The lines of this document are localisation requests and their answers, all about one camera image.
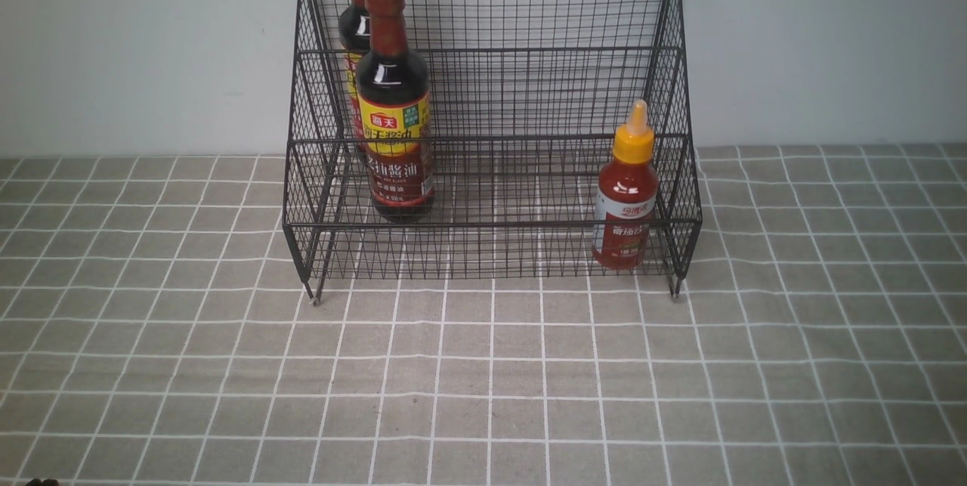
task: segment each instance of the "black metal wire rack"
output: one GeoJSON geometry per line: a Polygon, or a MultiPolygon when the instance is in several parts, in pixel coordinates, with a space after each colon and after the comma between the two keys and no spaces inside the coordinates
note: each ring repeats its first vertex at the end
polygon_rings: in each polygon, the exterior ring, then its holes
{"type": "Polygon", "coordinates": [[[436,200],[383,220],[353,155],[338,41],[349,0],[299,0],[283,230],[311,296],[329,278],[615,274],[591,247],[598,170],[635,99],[660,176],[645,259],[678,293],[702,224],[681,0],[407,0],[431,72],[436,200]]]}

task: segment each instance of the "sriracha bottle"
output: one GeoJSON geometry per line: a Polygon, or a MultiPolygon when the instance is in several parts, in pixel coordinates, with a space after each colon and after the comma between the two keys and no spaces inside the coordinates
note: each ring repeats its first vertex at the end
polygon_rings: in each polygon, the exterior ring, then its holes
{"type": "Polygon", "coordinates": [[[614,159],[598,176],[595,220],[621,220],[595,225],[594,257],[609,269],[639,266],[648,238],[647,221],[655,209],[659,177],[652,169],[655,132],[648,127],[648,106],[635,101],[628,122],[614,134],[614,159]]]}

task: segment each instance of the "white wall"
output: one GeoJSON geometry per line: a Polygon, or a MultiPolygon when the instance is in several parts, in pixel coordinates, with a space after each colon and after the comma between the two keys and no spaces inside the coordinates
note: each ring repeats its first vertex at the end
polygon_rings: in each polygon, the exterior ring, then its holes
{"type": "MultiPolygon", "coordinates": [[[[967,139],[967,0],[684,0],[700,145],[967,139]]],[[[283,151],[295,0],[0,0],[0,156],[283,151]]]]}

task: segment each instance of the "yellow label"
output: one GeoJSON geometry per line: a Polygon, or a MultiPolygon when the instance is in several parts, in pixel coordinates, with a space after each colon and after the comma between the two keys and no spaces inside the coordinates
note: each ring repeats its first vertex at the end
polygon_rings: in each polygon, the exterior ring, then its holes
{"type": "MultiPolygon", "coordinates": [[[[370,103],[360,97],[364,138],[420,138],[429,136],[429,93],[411,104],[370,103]]],[[[384,156],[404,155],[419,147],[418,142],[376,143],[367,146],[384,156]]]]}
{"type": "Polygon", "coordinates": [[[359,65],[363,56],[359,53],[346,53],[346,85],[349,87],[349,96],[355,99],[356,93],[356,65],[359,65]]]}

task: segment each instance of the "bottle label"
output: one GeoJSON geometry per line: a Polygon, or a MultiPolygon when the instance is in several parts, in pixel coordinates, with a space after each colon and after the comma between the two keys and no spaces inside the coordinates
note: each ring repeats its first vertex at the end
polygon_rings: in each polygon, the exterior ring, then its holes
{"type": "Polygon", "coordinates": [[[346,87],[349,90],[349,101],[353,107],[353,135],[356,138],[363,137],[363,115],[360,114],[360,97],[356,90],[356,65],[359,65],[363,56],[359,53],[346,53],[346,87]]]}
{"type": "MultiPolygon", "coordinates": [[[[364,138],[429,137],[429,93],[411,104],[376,104],[360,98],[364,138]]],[[[425,142],[367,142],[373,196],[393,206],[423,203],[433,193],[433,159],[425,142]]]]}
{"type": "Polygon", "coordinates": [[[647,228],[643,221],[649,220],[655,210],[655,197],[643,203],[619,203],[605,196],[598,189],[595,220],[629,220],[628,224],[595,225],[595,251],[612,258],[636,258],[645,247],[647,228]]]}

